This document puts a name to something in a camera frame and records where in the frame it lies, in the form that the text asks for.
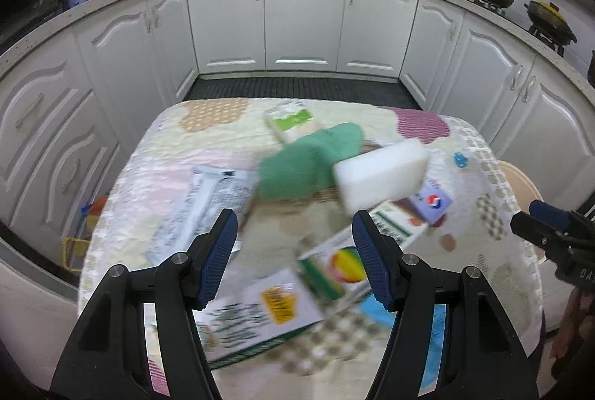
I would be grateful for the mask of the person right hand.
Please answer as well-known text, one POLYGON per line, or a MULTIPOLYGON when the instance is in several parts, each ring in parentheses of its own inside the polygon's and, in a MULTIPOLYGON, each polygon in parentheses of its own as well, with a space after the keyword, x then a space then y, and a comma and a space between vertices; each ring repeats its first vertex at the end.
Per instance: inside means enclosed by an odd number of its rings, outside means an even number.
POLYGON ((551 346, 555 359, 551 375, 559 381, 578 358, 579 351, 594 339, 594 294, 575 288, 567 303, 560 327, 551 346))

